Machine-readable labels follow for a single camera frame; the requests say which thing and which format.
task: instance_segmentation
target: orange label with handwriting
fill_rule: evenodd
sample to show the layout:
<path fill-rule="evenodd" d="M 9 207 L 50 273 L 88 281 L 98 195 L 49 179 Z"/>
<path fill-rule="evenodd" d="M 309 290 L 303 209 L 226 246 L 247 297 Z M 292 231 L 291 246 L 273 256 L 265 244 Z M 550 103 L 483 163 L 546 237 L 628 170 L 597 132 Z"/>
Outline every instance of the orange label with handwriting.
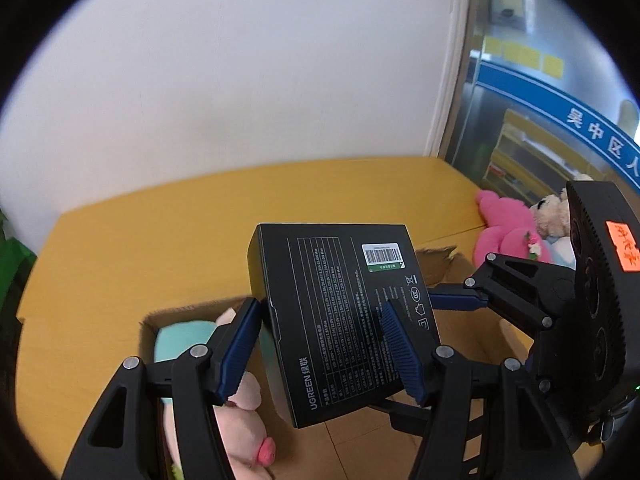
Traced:
<path fill-rule="evenodd" d="M 636 240 L 627 224 L 607 221 L 609 235 L 616 247 L 618 259 L 625 272 L 640 272 L 640 251 L 636 247 Z"/>

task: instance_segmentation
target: hot pink plush toy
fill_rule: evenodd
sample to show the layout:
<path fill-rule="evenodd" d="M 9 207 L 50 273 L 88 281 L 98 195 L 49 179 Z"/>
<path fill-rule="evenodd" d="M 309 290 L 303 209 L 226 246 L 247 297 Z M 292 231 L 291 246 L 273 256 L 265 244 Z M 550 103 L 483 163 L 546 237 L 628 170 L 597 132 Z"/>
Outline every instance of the hot pink plush toy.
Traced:
<path fill-rule="evenodd" d="M 476 203 L 487 229 L 480 233 L 474 250 L 474 263 L 479 267 L 488 253 L 506 254 L 551 263 L 552 257 L 542 243 L 533 213 L 524 202 L 500 198 L 493 191 L 481 190 Z"/>
<path fill-rule="evenodd" d="M 230 308 L 216 324 L 230 323 L 235 315 Z M 214 407 L 222 442 L 237 480 L 271 480 L 265 467 L 273 463 L 276 445 L 255 412 L 261 402 L 260 384 L 253 374 L 245 372 L 236 394 L 229 397 L 225 406 Z M 172 404 L 164 407 L 164 434 L 174 465 L 181 472 Z"/>

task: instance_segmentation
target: black box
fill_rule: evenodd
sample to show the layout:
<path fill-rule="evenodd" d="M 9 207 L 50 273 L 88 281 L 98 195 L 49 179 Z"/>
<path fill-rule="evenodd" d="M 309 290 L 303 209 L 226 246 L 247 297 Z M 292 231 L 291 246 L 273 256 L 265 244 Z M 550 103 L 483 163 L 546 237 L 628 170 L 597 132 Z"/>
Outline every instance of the black box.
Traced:
<path fill-rule="evenodd" d="M 380 326 L 387 299 L 439 341 L 403 225 L 260 224 L 248 263 L 271 396 L 296 428 L 402 390 Z"/>

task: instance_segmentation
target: blue banner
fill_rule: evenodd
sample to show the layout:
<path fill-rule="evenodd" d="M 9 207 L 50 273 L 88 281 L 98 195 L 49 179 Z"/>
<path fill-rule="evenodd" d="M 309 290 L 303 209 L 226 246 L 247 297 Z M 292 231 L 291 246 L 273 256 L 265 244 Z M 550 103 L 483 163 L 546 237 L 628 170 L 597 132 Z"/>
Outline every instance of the blue banner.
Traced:
<path fill-rule="evenodd" d="M 542 81 L 487 61 L 480 62 L 476 84 L 559 124 L 640 191 L 640 146 L 593 108 Z"/>

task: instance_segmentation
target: wooden table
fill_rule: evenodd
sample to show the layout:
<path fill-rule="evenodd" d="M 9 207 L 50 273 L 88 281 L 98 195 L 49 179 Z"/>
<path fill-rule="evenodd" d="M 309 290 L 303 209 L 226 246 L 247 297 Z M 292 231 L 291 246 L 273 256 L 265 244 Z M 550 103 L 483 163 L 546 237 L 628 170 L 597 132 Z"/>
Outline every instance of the wooden table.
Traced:
<path fill-rule="evenodd" d="M 250 292 L 256 224 L 402 223 L 416 246 L 462 240 L 469 252 L 482 227 L 476 190 L 437 158 L 327 160 L 203 176 L 64 214 L 18 312 L 21 424 L 60 474 L 106 383 L 136 354 L 146 314 Z"/>

